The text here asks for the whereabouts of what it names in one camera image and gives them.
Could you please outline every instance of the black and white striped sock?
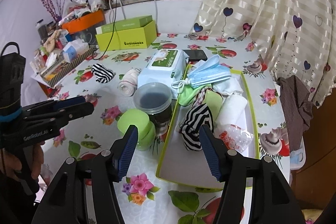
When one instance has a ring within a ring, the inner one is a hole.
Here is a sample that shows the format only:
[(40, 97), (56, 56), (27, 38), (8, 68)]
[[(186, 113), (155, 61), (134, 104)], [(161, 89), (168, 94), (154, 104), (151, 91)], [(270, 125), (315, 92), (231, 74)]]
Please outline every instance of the black and white striped sock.
[(212, 114), (207, 104), (193, 107), (185, 115), (185, 120), (180, 127), (180, 133), (187, 150), (202, 150), (199, 130), (203, 124), (207, 124), (213, 132)]
[(97, 76), (96, 81), (99, 83), (110, 82), (115, 76), (112, 70), (105, 68), (102, 64), (94, 64), (91, 72)]

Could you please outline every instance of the orange box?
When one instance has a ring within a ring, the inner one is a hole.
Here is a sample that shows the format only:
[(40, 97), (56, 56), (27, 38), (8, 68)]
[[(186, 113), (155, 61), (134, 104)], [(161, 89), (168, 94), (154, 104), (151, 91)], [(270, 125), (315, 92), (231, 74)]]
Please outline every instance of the orange box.
[(70, 34), (73, 34), (73, 33), (85, 30), (104, 20), (105, 20), (105, 17), (104, 17), (103, 11), (98, 10), (97, 12), (93, 12), (89, 15), (72, 20), (68, 23), (64, 23), (62, 25), (62, 29), (66, 29), (68, 30)]

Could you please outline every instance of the plastic bag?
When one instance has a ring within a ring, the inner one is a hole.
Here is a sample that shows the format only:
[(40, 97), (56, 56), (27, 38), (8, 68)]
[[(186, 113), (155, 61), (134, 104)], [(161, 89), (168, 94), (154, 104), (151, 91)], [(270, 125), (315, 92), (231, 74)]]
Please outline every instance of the plastic bag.
[(227, 148), (235, 149), (239, 153), (244, 152), (254, 138), (253, 134), (234, 124), (225, 124), (215, 128), (214, 136), (221, 139)]

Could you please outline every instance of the yellow-green cardboard box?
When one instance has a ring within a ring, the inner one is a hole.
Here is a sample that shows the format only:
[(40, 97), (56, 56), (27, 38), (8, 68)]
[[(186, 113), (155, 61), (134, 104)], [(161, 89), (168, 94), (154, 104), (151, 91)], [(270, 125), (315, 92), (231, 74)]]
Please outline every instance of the yellow-green cardboard box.
[[(112, 32), (96, 35), (100, 51), (104, 52), (106, 50), (111, 37)], [(107, 51), (148, 48), (156, 38), (156, 25), (155, 21), (152, 20), (142, 28), (114, 31), (112, 41)]]

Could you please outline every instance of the wet wipes package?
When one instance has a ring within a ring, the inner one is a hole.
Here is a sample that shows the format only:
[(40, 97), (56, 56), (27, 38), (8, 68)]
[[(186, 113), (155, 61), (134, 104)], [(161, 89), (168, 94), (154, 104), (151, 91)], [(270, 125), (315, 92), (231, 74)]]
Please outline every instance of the wet wipes package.
[(171, 84), (181, 80), (188, 62), (188, 55), (182, 50), (159, 50), (148, 62), (138, 77), (138, 88), (147, 83), (159, 82), (167, 85), (177, 99), (177, 90)]

